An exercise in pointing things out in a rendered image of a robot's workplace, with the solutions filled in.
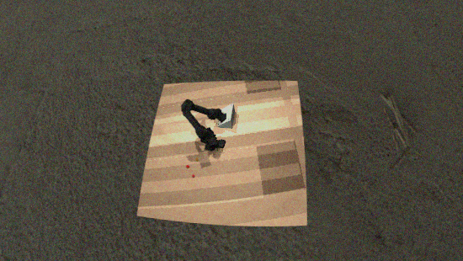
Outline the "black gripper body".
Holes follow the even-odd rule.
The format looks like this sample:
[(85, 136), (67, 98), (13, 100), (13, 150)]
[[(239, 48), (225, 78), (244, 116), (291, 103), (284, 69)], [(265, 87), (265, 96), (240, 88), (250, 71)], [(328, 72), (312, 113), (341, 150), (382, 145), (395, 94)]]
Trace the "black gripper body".
[(220, 139), (220, 140), (217, 140), (217, 143), (218, 143), (218, 147), (223, 149), (226, 144), (226, 141)]

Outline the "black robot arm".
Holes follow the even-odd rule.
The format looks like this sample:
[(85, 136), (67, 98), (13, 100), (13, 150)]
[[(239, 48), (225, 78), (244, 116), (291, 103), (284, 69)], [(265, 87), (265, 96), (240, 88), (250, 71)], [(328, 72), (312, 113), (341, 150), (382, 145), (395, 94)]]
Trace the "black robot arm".
[(211, 130), (210, 127), (205, 128), (204, 126), (202, 126), (193, 116), (193, 114), (191, 113), (191, 110), (207, 115), (208, 119), (211, 119), (211, 120), (218, 119), (220, 122), (223, 122), (226, 119), (226, 113), (223, 114), (221, 112), (221, 109), (219, 108), (218, 109), (213, 109), (213, 108), (207, 109), (200, 105), (194, 104), (189, 99), (185, 99), (181, 107), (181, 112), (183, 112), (183, 116), (185, 116), (187, 120), (191, 123), (191, 125), (194, 127), (195, 134), (203, 142), (206, 142), (205, 150), (210, 151), (210, 152), (214, 151), (218, 147), (218, 143), (215, 138), (215, 134), (213, 130)]

